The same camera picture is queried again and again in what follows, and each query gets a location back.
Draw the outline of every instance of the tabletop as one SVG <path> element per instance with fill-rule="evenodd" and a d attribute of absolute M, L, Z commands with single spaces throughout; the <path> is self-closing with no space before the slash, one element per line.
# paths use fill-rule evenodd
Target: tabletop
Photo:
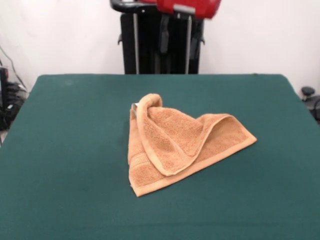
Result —
<path fill-rule="evenodd" d="M 234 115 L 254 145 L 137 198 L 129 109 Z M 1 240 L 318 240 L 320 129 L 281 75 L 45 75 L 0 149 Z"/>

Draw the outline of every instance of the wall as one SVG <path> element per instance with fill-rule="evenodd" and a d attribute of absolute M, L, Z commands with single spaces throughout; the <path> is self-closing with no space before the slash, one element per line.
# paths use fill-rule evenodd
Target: wall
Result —
<path fill-rule="evenodd" d="M 108 0 L 0 0 L 0 44 L 30 89 L 37 76 L 123 73 Z M 222 0 L 206 22 L 201 73 L 282 73 L 320 91 L 320 1 Z"/>

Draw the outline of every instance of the orange towel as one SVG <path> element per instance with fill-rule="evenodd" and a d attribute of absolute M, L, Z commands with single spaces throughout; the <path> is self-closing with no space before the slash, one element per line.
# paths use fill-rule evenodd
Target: orange towel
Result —
<path fill-rule="evenodd" d="M 194 119 L 148 94 L 130 110 L 129 180 L 137 197 L 176 183 L 257 139 L 229 114 Z"/>

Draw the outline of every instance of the black knob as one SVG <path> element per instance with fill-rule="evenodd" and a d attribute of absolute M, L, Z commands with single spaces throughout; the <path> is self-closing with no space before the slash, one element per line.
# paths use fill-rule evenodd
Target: black knob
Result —
<path fill-rule="evenodd" d="M 303 95 L 310 97 L 312 94 L 315 94 L 316 90 L 313 87 L 305 86 L 301 89 Z"/>

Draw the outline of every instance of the red object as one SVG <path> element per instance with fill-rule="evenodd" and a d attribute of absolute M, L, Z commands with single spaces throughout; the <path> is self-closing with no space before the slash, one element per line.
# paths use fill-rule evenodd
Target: red object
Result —
<path fill-rule="evenodd" d="M 221 0 L 155 0 L 157 8 L 163 13 L 174 13 L 174 6 L 183 6 L 195 9 L 198 19 L 212 19 L 217 13 Z"/>

